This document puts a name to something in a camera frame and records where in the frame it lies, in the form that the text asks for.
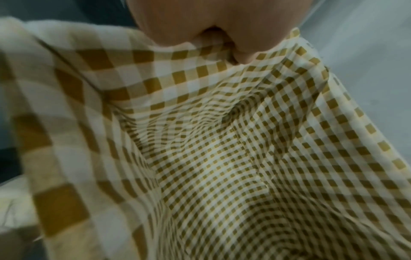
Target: gingham fabric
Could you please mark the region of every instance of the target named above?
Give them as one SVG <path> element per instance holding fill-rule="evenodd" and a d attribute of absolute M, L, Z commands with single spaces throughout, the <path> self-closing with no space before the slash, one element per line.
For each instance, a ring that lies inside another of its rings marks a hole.
<path fill-rule="evenodd" d="M 410 259 L 410 167 L 316 51 L 231 45 L 1 21 L 50 259 Z"/>

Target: hand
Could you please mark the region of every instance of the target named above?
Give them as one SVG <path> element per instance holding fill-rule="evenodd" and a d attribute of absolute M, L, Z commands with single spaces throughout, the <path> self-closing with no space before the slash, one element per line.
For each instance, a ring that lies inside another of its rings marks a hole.
<path fill-rule="evenodd" d="M 312 0 L 127 0 L 139 28 L 159 45 L 188 42 L 219 27 L 233 40 L 242 64 L 280 43 Z"/>

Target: checkered pattern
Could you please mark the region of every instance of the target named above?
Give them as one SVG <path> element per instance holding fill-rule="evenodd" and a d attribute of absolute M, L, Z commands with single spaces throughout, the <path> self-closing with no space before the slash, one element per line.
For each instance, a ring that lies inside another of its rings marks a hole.
<path fill-rule="evenodd" d="M 298 30 L 247 66 L 230 47 L 1 21 L 51 259 L 410 258 L 410 167 Z"/>

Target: white surface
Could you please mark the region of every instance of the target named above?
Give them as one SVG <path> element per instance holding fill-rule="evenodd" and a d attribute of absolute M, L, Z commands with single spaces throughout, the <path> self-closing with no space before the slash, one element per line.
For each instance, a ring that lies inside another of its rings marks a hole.
<path fill-rule="evenodd" d="M 301 34 L 411 163 L 411 1 L 329 0 Z"/>

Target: cloth bag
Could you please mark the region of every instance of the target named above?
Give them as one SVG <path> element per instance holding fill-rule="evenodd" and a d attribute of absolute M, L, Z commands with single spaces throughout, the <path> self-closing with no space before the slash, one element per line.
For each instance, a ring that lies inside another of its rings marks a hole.
<path fill-rule="evenodd" d="M 409 259 L 410 167 L 293 30 L 0 22 L 0 78 L 50 259 Z"/>

